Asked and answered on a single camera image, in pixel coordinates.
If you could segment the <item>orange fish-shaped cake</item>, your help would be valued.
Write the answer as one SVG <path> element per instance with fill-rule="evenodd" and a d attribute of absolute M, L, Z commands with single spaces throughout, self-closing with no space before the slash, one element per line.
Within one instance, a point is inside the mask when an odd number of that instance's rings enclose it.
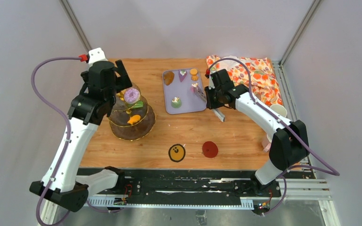
<path fill-rule="evenodd" d="M 129 120 L 127 121 L 127 124 L 132 126 L 132 125 L 137 124 L 140 121 L 141 121 L 141 116 L 136 114 L 136 115 L 130 116 Z"/>

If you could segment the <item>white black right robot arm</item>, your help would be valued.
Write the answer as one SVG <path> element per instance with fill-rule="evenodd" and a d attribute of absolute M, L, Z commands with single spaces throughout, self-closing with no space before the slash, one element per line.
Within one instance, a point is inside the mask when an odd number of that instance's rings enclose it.
<path fill-rule="evenodd" d="M 224 121 L 225 116 L 219 108 L 228 105 L 248 116 L 272 136 L 269 160 L 255 172 L 250 184 L 254 195 L 263 196 L 270 189 L 269 183 L 308 156 L 306 126 L 300 120 L 291 121 L 275 113 L 252 95 L 247 86 L 235 86 L 224 69 L 207 72 L 206 77 L 209 79 L 209 85 L 204 88 L 206 106 L 220 121 Z"/>

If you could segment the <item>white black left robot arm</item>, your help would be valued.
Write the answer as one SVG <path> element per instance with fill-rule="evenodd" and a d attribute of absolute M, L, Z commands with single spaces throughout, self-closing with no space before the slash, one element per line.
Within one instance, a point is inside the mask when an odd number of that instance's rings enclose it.
<path fill-rule="evenodd" d="M 35 94 L 46 105 L 58 112 L 65 120 L 66 129 L 57 154 L 40 181 L 30 185 L 30 192 L 51 201 L 71 212 L 79 211 L 88 198 L 109 189 L 113 194 L 125 190 L 125 172 L 112 166 L 76 180 L 77 172 L 85 150 L 101 125 L 104 117 L 109 117 L 116 103 L 115 95 L 130 88 L 132 82 L 122 60 L 107 60 L 91 63 L 89 69 L 81 73 L 84 84 L 64 114 L 47 101 L 35 86 L 36 72 L 48 59 L 34 69 L 31 76 Z"/>

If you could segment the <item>green layered cake slice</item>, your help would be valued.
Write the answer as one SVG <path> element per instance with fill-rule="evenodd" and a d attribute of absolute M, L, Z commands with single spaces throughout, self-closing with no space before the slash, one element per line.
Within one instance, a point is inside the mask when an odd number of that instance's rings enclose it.
<path fill-rule="evenodd" d="M 133 104 L 129 104 L 129 109 L 138 109 L 138 108 L 142 108 L 144 106 L 144 102 L 139 100 Z"/>

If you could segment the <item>pink sugared dome cake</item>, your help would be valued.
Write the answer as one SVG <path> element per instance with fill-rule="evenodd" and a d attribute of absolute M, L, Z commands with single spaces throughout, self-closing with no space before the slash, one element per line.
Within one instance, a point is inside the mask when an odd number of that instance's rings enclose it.
<path fill-rule="evenodd" d="M 192 85 L 191 85 L 191 90 L 192 90 L 192 91 L 194 92 L 194 94 L 196 94 L 196 95 L 200 95 L 200 94 L 201 94 L 201 88 L 200 88 L 198 82 L 192 83 Z"/>

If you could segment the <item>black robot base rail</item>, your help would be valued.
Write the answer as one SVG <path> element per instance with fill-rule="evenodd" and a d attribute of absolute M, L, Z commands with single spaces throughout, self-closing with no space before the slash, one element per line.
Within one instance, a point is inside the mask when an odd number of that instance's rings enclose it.
<path fill-rule="evenodd" d="M 125 169 L 122 188 L 105 189 L 91 205 L 114 208 L 226 209 L 267 212 L 281 184 L 261 188 L 252 170 Z"/>

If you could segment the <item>three-tier glass cake stand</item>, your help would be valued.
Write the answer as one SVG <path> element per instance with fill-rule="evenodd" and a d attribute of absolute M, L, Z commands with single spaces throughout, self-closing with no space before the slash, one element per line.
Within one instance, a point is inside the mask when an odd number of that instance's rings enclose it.
<path fill-rule="evenodd" d="M 119 139 L 134 141 L 146 136 L 156 122 L 156 115 L 134 82 L 116 94 L 116 102 L 108 118 L 112 133 Z"/>

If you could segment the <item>purple iced donut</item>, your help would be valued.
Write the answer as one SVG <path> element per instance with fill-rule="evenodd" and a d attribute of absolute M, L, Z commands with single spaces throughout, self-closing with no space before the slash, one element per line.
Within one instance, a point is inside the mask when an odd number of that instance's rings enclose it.
<path fill-rule="evenodd" d="M 124 92 L 123 98 L 127 104 L 135 104 L 140 100 L 140 91 L 136 88 L 129 88 Z"/>

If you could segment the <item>metal serving tongs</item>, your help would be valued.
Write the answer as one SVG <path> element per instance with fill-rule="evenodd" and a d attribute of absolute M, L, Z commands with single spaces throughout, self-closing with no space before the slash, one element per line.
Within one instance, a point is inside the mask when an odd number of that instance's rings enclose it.
<path fill-rule="evenodd" d="M 202 91 L 201 89 L 201 94 L 200 95 L 196 95 L 197 97 L 199 97 L 203 102 L 207 103 L 207 98 L 205 93 Z M 225 115 L 217 109 L 212 109 L 212 111 L 214 112 L 214 114 L 220 119 L 221 122 L 225 121 Z"/>

